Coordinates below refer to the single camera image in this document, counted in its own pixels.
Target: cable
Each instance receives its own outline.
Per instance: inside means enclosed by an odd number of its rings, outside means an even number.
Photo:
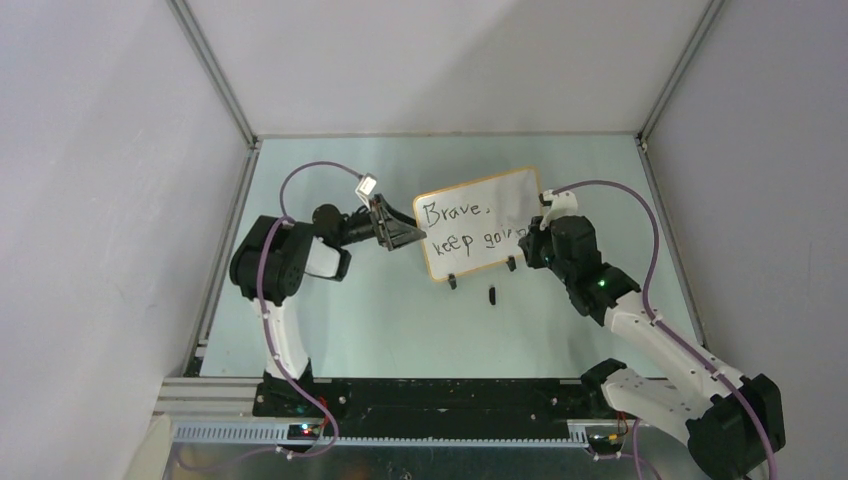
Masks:
[[[651,230],[653,231],[653,234],[654,234],[654,246],[653,246],[653,251],[651,253],[651,263],[648,265],[648,274],[645,276],[645,283],[644,283],[644,287],[642,288],[642,304],[645,306],[645,311],[647,312],[648,318],[650,318],[652,321],[654,321],[654,324],[657,327],[659,327],[660,330],[662,330],[664,333],[666,333],[675,342],[677,342],[681,347],[683,347],[684,350],[686,350],[693,357],[695,357],[695,359],[698,360],[710,372],[711,375],[715,375],[716,379],[718,381],[720,381],[725,387],[727,387],[728,390],[730,390],[730,393],[736,398],[736,400],[739,402],[739,404],[742,405],[742,408],[745,410],[745,413],[748,414],[748,417],[751,418],[751,422],[754,424],[754,428],[757,430],[757,435],[760,437],[760,441],[763,444],[763,449],[766,452],[766,462],[768,463],[768,467],[769,467],[769,480],[778,480],[777,460],[774,457],[774,449],[772,449],[771,441],[769,440],[768,434],[766,434],[765,427],[763,426],[762,422],[760,421],[759,417],[757,416],[757,413],[754,411],[754,408],[751,406],[751,404],[748,403],[748,400],[745,398],[745,396],[742,395],[742,393],[739,391],[739,389],[737,389],[736,386],[734,386],[733,383],[727,377],[725,377],[723,373],[719,372],[718,369],[715,368],[715,366],[712,364],[712,362],[710,362],[709,360],[704,358],[703,355],[701,355],[697,350],[692,348],[691,345],[689,345],[685,340],[683,340],[683,338],[681,338],[677,333],[675,333],[674,330],[670,329],[662,320],[656,320],[656,314],[654,313],[654,310],[651,308],[651,302],[648,298],[648,291],[651,288],[651,280],[653,280],[653,278],[654,278],[654,271],[656,270],[657,260],[659,259],[660,233],[659,233],[659,225],[657,224],[657,218],[654,216],[654,212],[651,210],[650,205],[648,205],[648,202],[645,201],[645,199],[641,195],[639,195],[635,190],[633,190],[632,188],[630,188],[630,187],[628,187],[624,184],[621,184],[621,183],[618,183],[618,182],[613,182],[613,181],[610,181],[610,180],[585,180],[585,181],[582,181],[582,182],[572,183],[571,185],[566,185],[564,187],[560,187],[560,188],[554,190],[553,194],[556,195],[556,194],[562,193],[566,190],[573,190],[575,188],[583,187],[583,186],[586,186],[586,185],[602,185],[602,186],[613,187],[613,188],[617,188],[619,190],[623,190],[623,191],[629,193],[630,196],[635,198],[639,202],[639,204],[642,205],[642,208],[645,209],[645,213],[648,214],[648,218],[651,221]],[[635,447],[636,446],[635,445],[636,444],[635,424],[634,424],[634,432],[633,432],[633,443],[634,443],[633,446]],[[633,454],[634,454],[634,456],[637,457],[636,471],[639,474],[639,478],[641,479],[642,478],[641,466],[639,465],[638,452],[635,448],[633,450]]]
[[[286,381],[289,382],[289,385],[299,393],[303,398],[305,398],[309,403],[318,407],[319,410],[330,419],[330,424],[333,425],[333,438],[330,440],[330,443],[324,445],[315,451],[307,451],[304,453],[293,452],[289,450],[286,455],[289,458],[294,457],[315,457],[325,453],[327,450],[333,447],[339,439],[339,424],[336,422],[336,417],[330,413],[330,410],[325,407],[319,400],[315,399],[312,395],[306,392],[297,382],[292,378],[289,372],[283,367],[283,362],[280,359],[280,354],[277,352],[277,349],[274,347],[273,335],[271,334],[271,314],[268,312],[268,306],[265,305],[265,293],[262,291],[261,285],[264,285],[263,280],[265,279],[265,264],[268,262],[268,252],[271,250],[271,242],[274,240],[274,235],[277,233],[277,230],[282,226],[284,222],[288,222],[289,224],[294,224],[294,219],[289,217],[288,215],[284,215],[278,218],[274,224],[271,226],[271,230],[268,231],[268,236],[265,237],[265,244],[262,245],[262,253],[259,255],[259,267],[258,272],[256,274],[256,285],[260,286],[260,288],[256,289],[256,296],[259,297],[259,308],[262,310],[262,326],[265,330],[265,343],[268,346],[268,352],[271,353],[271,358],[274,360],[274,365],[277,366],[277,369],[280,370],[280,373],[283,374]]]
[[[292,170],[291,173],[289,173],[288,176],[286,176],[285,180],[283,180],[283,184],[280,186],[280,209],[283,211],[283,215],[280,218],[278,218],[276,222],[274,222],[274,225],[271,227],[271,230],[268,232],[268,236],[265,237],[265,243],[262,246],[262,253],[259,257],[259,272],[256,274],[256,284],[257,285],[262,285],[262,282],[264,280],[265,264],[268,261],[268,253],[271,249],[271,241],[274,238],[274,235],[277,233],[277,230],[280,228],[280,226],[282,226],[282,224],[284,222],[294,224],[294,219],[292,217],[290,217],[288,215],[288,213],[286,212],[286,206],[285,206],[285,200],[284,200],[285,197],[283,195],[286,191],[286,185],[288,185],[289,180],[291,180],[292,177],[294,177],[298,172],[305,170],[309,167],[315,167],[315,166],[319,166],[319,165],[337,167],[337,168],[340,168],[340,169],[350,173],[351,175],[353,175],[357,179],[362,178],[362,175],[359,172],[357,172],[356,170],[353,170],[352,168],[346,167],[346,166],[344,166],[340,163],[328,162],[328,161],[318,161],[318,162],[305,163],[305,164],[295,168],[294,170]],[[268,312],[268,307],[265,305],[264,292],[262,291],[261,288],[258,288],[256,293],[257,293],[257,297],[259,297],[260,309],[262,310],[262,324],[263,324],[263,329],[265,331],[265,342],[268,345],[268,351],[270,352],[271,357],[274,359],[274,364],[277,366],[277,368],[280,370],[280,372],[282,372],[283,377],[285,377],[286,381],[289,383],[289,385],[292,386],[292,388],[295,389],[295,391],[297,391],[301,396],[303,396],[303,398],[305,398],[307,401],[309,401],[310,403],[312,403],[313,405],[318,407],[318,409],[321,410],[322,413],[324,413],[324,421],[321,423],[322,433],[324,431],[324,428],[327,425],[327,422],[332,423],[332,425],[333,425],[333,438],[330,440],[330,443],[328,443],[327,445],[325,445],[322,448],[319,448],[318,450],[316,450],[314,452],[313,451],[307,451],[307,452],[304,452],[304,453],[298,453],[298,452],[293,452],[291,450],[287,450],[287,449],[280,447],[280,446],[260,447],[260,448],[256,448],[254,450],[250,450],[248,452],[245,452],[242,455],[239,455],[238,457],[227,460],[223,463],[219,463],[217,465],[212,465],[212,466],[208,466],[208,467],[192,467],[190,465],[186,465],[183,462],[182,458],[180,457],[179,453],[177,453],[177,455],[176,455],[177,465],[179,465],[180,468],[182,468],[183,470],[186,470],[186,471],[189,471],[189,472],[197,472],[197,473],[215,472],[215,471],[218,471],[218,470],[222,470],[224,468],[229,468],[229,467],[241,462],[242,460],[244,460],[246,458],[252,457],[254,455],[258,455],[260,453],[267,453],[267,452],[286,452],[286,455],[289,458],[315,457],[315,456],[321,455],[322,453],[329,450],[333,445],[335,445],[335,443],[339,439],[338,422],[336,422],[336,418],[333,416],[332,413],[330,413],[330,410],[327,408],[326,401],[321,402],[319,400],[316,400],[314,397],[312,397],[308,393],[306,393],[306,391],[303,390],[300,387],[300,385],[298,385],[297,382],[295,382],[295,380],[293,378],[291,378],[291,375],[289,375],[288,371],[286,371],[286,369],[283,368],[283,365],[280,361],[280,355],[276,351],[276,349],[274,348],[274,344],[273,344],[273,341],[272,341],[273,337],[271,335],[270,324],[269,324],[270,314]]]
[[[285,201],[285,197],[283,196],[283,193],[286,191],[286,185],[289,184],[289,180],[291,180],[292,177],[294,177],[301,170],[305,170],[309,167],[317,167],[317,166],[328,166],[328,167],[340,168],[340,169],[346,171],[347,173],[353,175],[354,177],[356,177],[357,180],[362,179],[361,173],[357,172],[356,170],[354,170],[350,167],[342,165],[341,163],[328,162],[328,161],[324,161],[324,160],[321,160],[321,161],[318,161],[318,162],[304,163],[303,165],[292,170],[291,173],[289,173],[289,175],[286,177],[286,179],[283,180],[283,184],[280,185],[280,210],[283,211],[284,217],[287,217],[289,215],[288,212],[286,212],[286,201]]]
[[[639,477],[639,480],[643,480],[642,478],[642,466],[639,465],[639,424],[642,423],[641,419],[636,419],[633,422],[633,458],[636,460],[634,462],[636,464],[636,476]]]
[[[592,447],[589,447],[588,449],[583,450],[583,451],[586,452],[587,454],[591,455],[592,457],[594,457],[595,461],[598,461],[598,460],[620,460],[622,458],[632,458],[637,463],[644,463],[645,466],[648,467],[651,470],[651,472],[653,472],[654,476],[657,477],[657,480],[662,480],[662,477],[660,476],[660,472],[656,469],[656,467],[651,465],[651,462],[645,460],[644,458],[636,458],[634,455],[631,455],[629,453],[599,455],[599,454],[595,453],[594,450],[592,450]]]

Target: table surface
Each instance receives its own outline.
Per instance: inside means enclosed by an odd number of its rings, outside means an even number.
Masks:
[[[374,174],[374,191],[407,214],[419,194],[525,166],[539,169],[542,189],[606,179],[651,198],[628,135],[272,139],[262,143],[237,244],[258,215],[280,215],[286,175],[316,160]],[[341,170],[309,168],[289,183],[286,208],[307,221],[323,203],[351,212],[361,205],[355,186]],[[595,225],[604,260],[642,283],[652,243],[644,211],[608,187],[583,187],[576,194],[580,213]],[[521,260],[514,272],[503,266],[460,277],[451,291],[430,279],[417,246],[387,252],[368,241],[349,251],[353,259],[343,282],[306,278],[292,297],[317,377],[577,378],[610,357],[643,376],[664,376],[647,357],[577,314],[553,274],[528,269]],[[496,306],[489,304],[490,286],[497,291]],[[651,301],[694,338],[664,238]],[[226,280],[201,375],[259,377],[264,365],[259,318]]]

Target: purple cable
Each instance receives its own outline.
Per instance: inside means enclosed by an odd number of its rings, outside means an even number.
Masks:
[[[292,177],[294,177],[294,176],[295,176],[298,172],[300,172],[301,170],[305,170],[305,169],[307,169],[307,168],[309,168],[309,167],[317,167],[317,166],[320,166],[320,165],[324,165],[324,166],[328,166],[328,167],[341,168],[342,170],[344,170],[344,171],[346,171],[347,173],[349,173],[349,174],[353,175],[353,176],[354,176],[354,177],[356,177],[357,179],[361,179],[361,178],[362,178],[362,174],[361,174],[361,173],[357,172],[356,170],[354,170],[354,169],[352,169],[352,168],[350,168],[350,167],[347,167],[347,166],[345,166],[345,165],[342,165],[341,163],[328,162],[328,161],[324,161],[324,160],[321,160],[321,161],[318,161],[318,162],[309,162],[309,163],[304,163],[303,165],[301,165],[301,166],[299,166],[299,167],[295,168],[294,170],[292,170],[292,171],[291,171],[291,173],[289,173],[289,175],[286,177],[286,179],[285,179],[285,180],[283,180],[283,184],[280,186],[280,209],[283,211],[283,216],[284,216],[284,217],[287,217],[287,216],[289,215],[289,214],[288,214],[288,212],[286,212],[286,201],[285,201],[285,197],[283,196],[283,192],[285,192],[285,191],[286,191],[286,185],[288,185],[288,184],[289,184],[289,180],[291,180],[291,179],[292,179]]]
[[[639,465],[639,427],[641,426],[642,419],[637,418],[635,422],[633,422],[633,458],[636,460],[636,476],[639,477],[639,480],[644,480],[642,478],[642,466]]]
[[[593,456],[593,457],[595,455],[597,455],[595,453],[595,451],[592,450],[592,447],[589,447],[588,450],[584,450],[584,451],[586,453],[588,453],[589,455]],[[657,480],[662,480],[662,477],[660,476],[660,472],[656,469],[656,467],[651,465],[651,462],[645,460],[644,458],[639,458],[639,457],[637,457],[635,455],[631,455],[629,453],[622,453],[621,455],[597,455],[597,457],[598,457],[598,460],[619,460],[619,459],[622,459],[622,458],[632,458],[636,463],[644,463],[645,466],[648,467],[651,470],[651,472],[653,472],[654,476],[657,477]]]
[[[605,187],[613,187],[619,190],[623,190],[630,194],[633,198],[635,198],[641,205],[642,208],[645,209],[645,212],[648,213],[648,218],[651,220],[651,230],[654,234],[654,249],[651,254],[651,263],[648,265],[648,274],[645,275],[644,287],[642,288],[642,304],[645,306],[645,311],[648,312],[648,316],[651,320],[654,319],[654,311],[651,309],[651,302],[648,299],[648,290],[651,289],[651,280],[654,279],[654,270],[657,268],[657,260],[660,256],[660,227],[657,224],[657,218],[654,216],[654,212],[651,210],[651,206],[648,205],[648,202],[642,198],[641,195],[636,193],[636,190],[618,182],[612,182],[609,180],[584,180],[582,182],[572,183],[571,185],[566,185],[564,187],[557,188],[553,191],[553,194],[556,195],[558,193],[562,193],[566,190],[573,190],[575,188],[584,187],[587,185],[602,185]]]
[[[268,236],[265,237],[265,243],[262,245],[262,253],[259,256],[259,272],[256,275],[256,285],[262,285],[262,282],[265,278],[265,264],[268,262],[268,252],[271,250],[271,242],[274,239],[274,234],[277,233],[277,230],[280,228],[280,226],[284,222],[294,224],[294,219],[287,216],[287,215],[284,215],[284,216],[278,218],[277,221],[274,222],[274,225],[271,226],[271,230],[268,232]],[[268,351],[271,353],[271,358],[274,359],[274,364],[277,366],[277,368],[280,370],[280,372],[282,372],[283,377],[285,377],[286,381],[289,382],[289,385],[291,385],[291,387],[293,389],[295,389],[295,391],[297,391],[297,393],[299,393],[301,396],[303,396],[303,398],[308,400],[309,403],[318,407],[318,409],[321,410],[321,412],[330,420],[330,423],[333,425],[333,438],[330,440],[330,443],[328,443],[327,445],[324,445],[323,447],[321,447],[321,448],[319,448],[318,450],[315,450],[315,451],[310,450],[310,451],[307,451],[307,452],[304,452],[304,453],[298,453],[298,452],[293,452],[291,450],[285,449],[285,448],[280,447],[280,446],[259,447],[259,448],[256,448],[254,450],[250,450],[248,452],[245,452],[245,453],[239,455],[238,457],[235,457],[235,458],[232,458],[232,459],[227,460],[225,462],[219,463],[217,465],[211,465],[211,466],[208,466],[208,467],[192,467],[192,466],[186,465],[183,462],[182,458],[180,458],[179,453],[177,453],[177,455],[176,455],[177,465],[179,465],[180,468],[182,468],[183,470],[187,470],[189,472],[197,472],[197,473],[216,472],[218,470],[223,470],[225,468],[232,467],[233,465],[241,462],[242,460],[244,460],[246,458],[252,457],[254,455],[258,455],[260,453],[268,453],[268,452],[286,452],[286,455],[290,456],[291,458],[295,458],[295,457],[300,457],[300,458],[315,457],[315,456],[321,455],[322,453],[325,453],[327,450],[332,448],[333,445],[335,445],[336,441],[338,441],[338,439],[339,439],[339,424],[336,421],[336,417],[334,417],[333,414],[330,413],[330,410],[328,410],[327,407],[325,407],[320,401],[315,399],[315,397],[313,397],[312,395],[309,395],[308,393],[306,393],[306,391],[303,388],[301,388],[301,386],[298,385],[297,382],[291,377],[289,372],[285,368],[283,368],[283,364],[280,361],[280,355],[277,352],[277,350],[274,348],[274,343],[273,343],[273,340],[272,340],[273,337],[272,337],[272,334],[271,334],[271,326],[270,326],[271,320],[269,318],[268,307],[265,305],[264,292],[262,291],[262,288],[257,288],[256,290],[257,290],[256,295],[257,295],[257,297],[259,297],[260,309],[262,310],[262,326],[264,327],[264,331],[265,331],[265,342],[268,345]]]
[[[763,448],[766,451],[766,461],[769,467],[769,480],[778,480],[777,474],[777,460],[774,457],[774,450],[771,446],[771,441],[769,441],[768,435],[766,434],[766,429],[763,426],[763,423],[760,421],[757,413],[754,411],[754,408],[748,403],[748,400],[744,395],[733,385],[733,383],[724,376],[723,373],[719,372],[715,366],[704,358],[697,350],[695,350],[691,345],[689,345],[685,340],[683,340],[680,335],[678,335],[674,330],[669,328],[662,320],[656,320],[656,315],[654,314],[654,310],[651,308],[651,302],[648,298],[648,291],[651,288],[651,280],[654,278],[654,271],[657,267],[657,260],[659,259],[660,253],[660,232],[659,226],[657,225],[657,218],[654,216],[654,212],[651,210],[650,205],[645,199],[639,195],[635,190],[628,187],[627,185],[613,182],[609,180],[584,180],[582,182],[572,183],[571,185],[566,185],[564,187],[557,188],[553,191],[553,194],[556,195],[558,193],[564,192],[566,190],[573,190],[575,188],[587,186],[587,185],[602,185],[607,187],[617,188],[619,190],[623,190],[630,194],[633,198],[635,198],[642,208],[645,209],[645,213],[648,214],[648,218],[651,221],[651,230],[654,233],[654,247],[653,252],[651,253],[651,263],[648,266],[648,274],[645,276],[644,287],[642,288],[642,304],[645,306],[645,312],[647,312],[648,318],[654,321],[654,325],[659,327],[666,335],[671,337],[672,340],[677,342],[684,350],[686,350],[689,354],[691,354],[696,360],[698,360],[709,372],[711,375],[715,375],[716,379],[720,381],[730,393],[736,398],[742,408],[745,409],[745,412],[751,418],[751,422],[754,424],[754,428],[757,430],[757,435],[760,437],[760,441],[763,443]],[[636,473],[639,475],[639,479],[642,479],[642,467],[639,464],[639,450],[638,450],[638,442],[637,442],[637,434],[636,434],[636,425],[634,424],[634,432],[633,432],[633,456],[636,457]]]
[[[318,401],[315,397],[308,394],[306,390],[304,390],[297,382],[292,378],[289,372],[283,367],[283,363],[280,360],[280,354],[277,352],[277,349],[274,348],[273,335],[271,334],[271,319],[270,314],[268,312],[268,307],[265,305],[265,294],[262,291],[262,286],[264,285],[263,281],[265,279],[265,264],[268,262],[268,252],[271,250],[271,242],[274,240],[274,234],[277,233],[277,230],[283,224],[283,222],[288,222],[290,224],[294,224],[294,219],[289,217],[288,215],[283,215],[278,218],[277,221],[274,222],[274,225],[271,226],[271,230],[268,231],[268,236],[265,237],[265,244],[262,245],[262,253],[259,255],[259,272],[256,274],[256,296],[259,297],[259,308],[262,310],[262,326],[265,330],[265,343],[268,345],[268,352],[271,354],[271,358],[274,360],[274,364],[277,366],[277,369],[283,374],[286,381],[289,382],[289,385],[299,393],[303,398],[305,398],[309,403],[318,407],[319,410],[330,420],[330,423],[333,425],[333,438],[330,440],[330,443],[324,445],[315,451],[308,451],[304,453],[297,453],[291,450],[287,451],[287,455],[290,457],[315,457],[321,455],[326,452],[333,445],[336,444],[336,441],[339,439],[339,424],[336,422],[336,417],[330,413],[330,410],[327,409],[320,401]]]

